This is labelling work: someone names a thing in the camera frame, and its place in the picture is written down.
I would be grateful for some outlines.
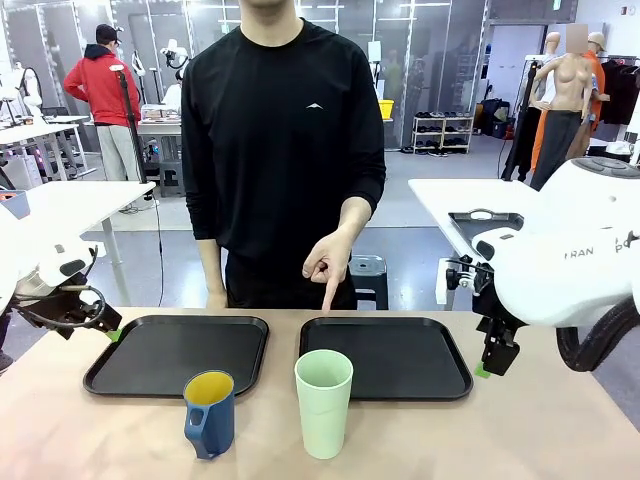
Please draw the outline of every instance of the blue mug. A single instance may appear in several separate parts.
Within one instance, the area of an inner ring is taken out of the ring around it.
[[[187,419],[184,434],[196,456],[211,460],[233,443],[233,378],[226,372],[199,373],[184,387]]]

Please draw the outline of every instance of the cap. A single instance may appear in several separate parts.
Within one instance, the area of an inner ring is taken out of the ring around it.
[[[598,45],[603,51],[607,49],[607,41],[604,38],[604,34],[601,32],[593,32],[589,34],[589,42],[595,43]]]
[[[105,45],[109,42],[120,43],[120,39],[118,39],[118,32],[111,25],[98,25],[96,27],[96,43],[100,45]]]

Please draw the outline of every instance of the person in red jacket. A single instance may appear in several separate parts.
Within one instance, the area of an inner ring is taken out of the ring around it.
[[[140,121],[140,105],[129,67],[115,56],[118,43],[115,28],[98,25],[96,43],[87,45],[84,58],[65,78],[64,89],[69,95],[89,103],[98,130],[107,180],[139,181],[122,87],[115,72],[110,70],[111,66],[124,67],[136,122]],[[137,205],[138,209],[153,206],[152,202],[139,203],[141,205]]]

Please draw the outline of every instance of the hand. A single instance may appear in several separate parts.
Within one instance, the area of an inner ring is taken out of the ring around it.
[[[219,310],[227,308],[227,291],[223,288],[220,291],[209,292],[207,297],[207,310]]]
[[[533,106],[536,107],[538,110],[542,110],[547,111],[547,110],[551,110],[551,104],[548,102],[534,102]]]
[[[322,302],[324,313],[331,310],[331,302],[338,285],[347,275],[347,264],[353,246],[351,236],[338,228],[335,232],[320,239],[313,247],[302,267],[302,276],[314,283],[326,283],[327,288]]]

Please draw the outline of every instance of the mug handle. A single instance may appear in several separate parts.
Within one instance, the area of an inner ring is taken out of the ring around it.
[[[200,423],[198,425],[194,425],[193,423],[191,423],[191,416],[193,415],[194,412],[200,412],[202,414],[202,419],[200,420]],[[210,453],[207,450],[204,444],[204,440],[202,438],[204,433],[204,426],[207,422],[208,416],[209,416],[208,410],[203,410],[198,407],[189,406],[187,408],[187,419],[184,424],[185,437],[187,437],[187,440],[189,440],[193,445],[193,447],[196,449],[196,456],[204,460],[210,460],[212,458],[217,457],[216,454]]]

